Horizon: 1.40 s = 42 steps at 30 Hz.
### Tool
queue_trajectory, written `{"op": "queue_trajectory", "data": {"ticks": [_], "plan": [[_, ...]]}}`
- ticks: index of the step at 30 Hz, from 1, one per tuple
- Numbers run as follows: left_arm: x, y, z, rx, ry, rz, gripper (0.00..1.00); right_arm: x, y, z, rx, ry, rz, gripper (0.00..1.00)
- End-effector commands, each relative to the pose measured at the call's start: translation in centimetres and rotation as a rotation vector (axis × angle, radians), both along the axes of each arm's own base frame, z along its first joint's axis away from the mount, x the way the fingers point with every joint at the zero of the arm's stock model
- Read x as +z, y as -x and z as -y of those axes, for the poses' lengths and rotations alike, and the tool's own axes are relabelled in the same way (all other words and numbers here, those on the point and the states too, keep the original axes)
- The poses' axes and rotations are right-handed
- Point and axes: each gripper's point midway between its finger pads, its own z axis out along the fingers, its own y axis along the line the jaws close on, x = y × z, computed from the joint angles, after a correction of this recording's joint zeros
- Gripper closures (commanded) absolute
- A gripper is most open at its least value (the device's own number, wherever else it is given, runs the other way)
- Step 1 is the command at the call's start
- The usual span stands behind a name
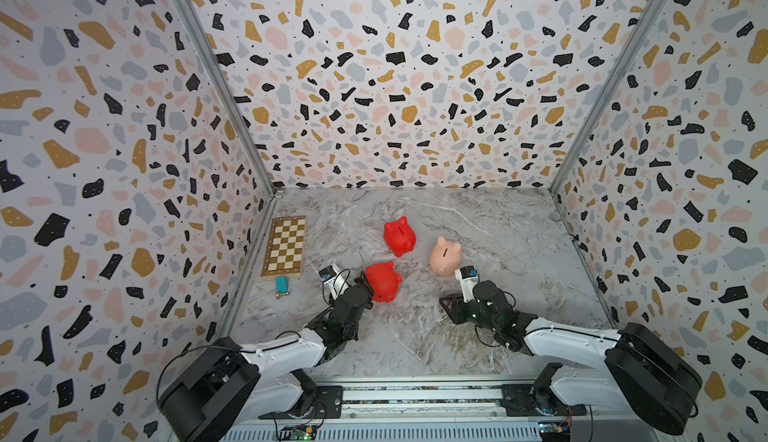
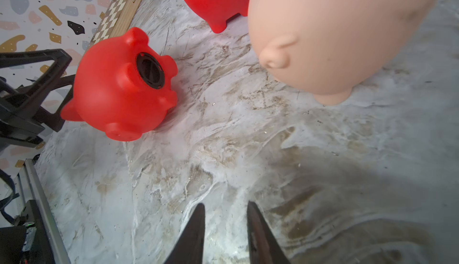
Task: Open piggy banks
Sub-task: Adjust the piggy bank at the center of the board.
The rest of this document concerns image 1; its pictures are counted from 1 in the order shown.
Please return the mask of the red piggy bank front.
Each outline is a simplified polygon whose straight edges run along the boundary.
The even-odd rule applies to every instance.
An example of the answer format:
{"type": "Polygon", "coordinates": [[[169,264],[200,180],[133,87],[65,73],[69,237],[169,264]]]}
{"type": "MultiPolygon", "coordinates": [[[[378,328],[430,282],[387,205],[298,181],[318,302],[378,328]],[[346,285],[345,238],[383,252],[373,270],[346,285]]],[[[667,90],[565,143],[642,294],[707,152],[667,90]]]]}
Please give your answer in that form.
{"type": "Polygon", "coordinates": [[[365,275],[373,290],[373,301],[390,303],[396,298],[402,277],[395,272],[394,262],[384,262],[366,268],[365,275]]]}

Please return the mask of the red piggy bank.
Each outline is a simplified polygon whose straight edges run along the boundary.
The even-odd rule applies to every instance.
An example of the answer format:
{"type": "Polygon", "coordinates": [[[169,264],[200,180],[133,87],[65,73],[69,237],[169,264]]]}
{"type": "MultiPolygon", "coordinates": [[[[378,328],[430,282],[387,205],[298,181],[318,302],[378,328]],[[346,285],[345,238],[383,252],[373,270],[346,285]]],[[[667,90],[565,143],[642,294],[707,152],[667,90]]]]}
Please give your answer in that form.
{"type": "Polygon", "coordinates": [[[390,303],[396,298],[402,277],[395,272],[394,262],[384,262],[366,268],[365,275],[373,290],[373,301],[390,303]]]}
{"type": "Polygon", "coordinates": [[[384,241],[397,258],[415,248],[416,235],[405,216],[385,224],[384,241]]]}

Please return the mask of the pink piggy bank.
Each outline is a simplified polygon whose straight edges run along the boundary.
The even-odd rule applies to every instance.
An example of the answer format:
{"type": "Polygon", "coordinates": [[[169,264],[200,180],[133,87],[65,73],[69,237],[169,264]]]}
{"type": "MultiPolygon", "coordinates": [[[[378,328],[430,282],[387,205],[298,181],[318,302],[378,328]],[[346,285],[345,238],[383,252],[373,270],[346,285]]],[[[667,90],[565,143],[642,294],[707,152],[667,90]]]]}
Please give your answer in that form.
{"type": "Polygon", "coordinates": [[[452,277],[460,268],[461,261],[461,244],[439,236],[429,257],[430,271],[440,277],[452,277]]]}

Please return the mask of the red piggy bank back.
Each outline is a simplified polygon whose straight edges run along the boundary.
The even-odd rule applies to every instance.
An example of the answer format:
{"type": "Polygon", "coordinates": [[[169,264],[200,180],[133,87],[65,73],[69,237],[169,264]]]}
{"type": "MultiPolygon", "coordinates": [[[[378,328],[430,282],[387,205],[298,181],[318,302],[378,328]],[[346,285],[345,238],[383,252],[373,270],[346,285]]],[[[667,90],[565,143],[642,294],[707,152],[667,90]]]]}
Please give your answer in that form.
{"type": "Polygon", "coordinates": [[[415,248],[416,235],[405,216],[385,224],[384,241],[397,258],[415,248]]]}

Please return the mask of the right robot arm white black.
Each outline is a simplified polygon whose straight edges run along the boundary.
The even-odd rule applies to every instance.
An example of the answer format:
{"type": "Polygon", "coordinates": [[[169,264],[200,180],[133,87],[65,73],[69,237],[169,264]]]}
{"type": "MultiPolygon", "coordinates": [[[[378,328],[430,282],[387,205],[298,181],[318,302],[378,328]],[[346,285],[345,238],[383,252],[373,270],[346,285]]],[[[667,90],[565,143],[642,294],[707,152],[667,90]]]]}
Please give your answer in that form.
{"type": "Polygon", "coordinates": [[[641,324],[614,330],[553,322],[518,310],[510,293],[475,277],[439,303],[453,324],[489,331],[492,347],[548,359],[531,384],[503,387],[501,405],[510,415],[592,415],[603,408],[678,436],[699,414],[701,376],[641,324]]]}

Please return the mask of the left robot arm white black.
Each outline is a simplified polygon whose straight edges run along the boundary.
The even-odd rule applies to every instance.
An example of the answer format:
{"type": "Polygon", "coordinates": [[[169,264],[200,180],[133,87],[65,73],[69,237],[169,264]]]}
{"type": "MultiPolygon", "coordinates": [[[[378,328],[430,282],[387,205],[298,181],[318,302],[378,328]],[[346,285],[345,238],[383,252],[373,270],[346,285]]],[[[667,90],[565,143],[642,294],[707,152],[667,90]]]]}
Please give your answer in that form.
{"type": "Polygon", "coordinates": [[[219,441],[239,423],[265,415],[301,418],[316,408],[316,383],[306,371],[332,360],[358,338],[374,290],[363,274],[341,284],[333,302],[299,331],[271,341],[237,344],[222,337],[188,349],[195,360],[165,390],[156,404],[180,441],[219,441]]]}

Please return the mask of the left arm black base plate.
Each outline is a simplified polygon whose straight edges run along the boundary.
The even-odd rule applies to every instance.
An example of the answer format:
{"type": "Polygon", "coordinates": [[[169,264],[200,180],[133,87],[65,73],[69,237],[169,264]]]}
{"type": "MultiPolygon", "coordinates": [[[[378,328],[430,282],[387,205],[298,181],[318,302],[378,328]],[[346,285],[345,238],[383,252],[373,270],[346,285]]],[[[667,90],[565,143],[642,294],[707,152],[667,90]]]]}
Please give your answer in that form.
{"type": "Polygon", "coordinates": [[[339,419],[342,412],[344,389],[341,385],[320,385],[303,390],[297,401],[285,411],[272,412],[259,416],[260,420],[277,419],[339,419]]]}

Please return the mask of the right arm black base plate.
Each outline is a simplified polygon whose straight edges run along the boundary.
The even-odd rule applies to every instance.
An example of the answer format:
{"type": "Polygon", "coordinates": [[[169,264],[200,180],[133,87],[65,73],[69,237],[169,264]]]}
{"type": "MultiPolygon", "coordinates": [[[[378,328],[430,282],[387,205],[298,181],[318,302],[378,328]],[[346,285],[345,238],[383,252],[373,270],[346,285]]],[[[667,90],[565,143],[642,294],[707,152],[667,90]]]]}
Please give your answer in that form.
{"type": "Polygon", "coordinates": [[[508,417],[566,417],[588,414],[584,405],[566,406],[549,388],[533,384],[504,384],[501,386],[501,392],[500,406],[508,417]]]}

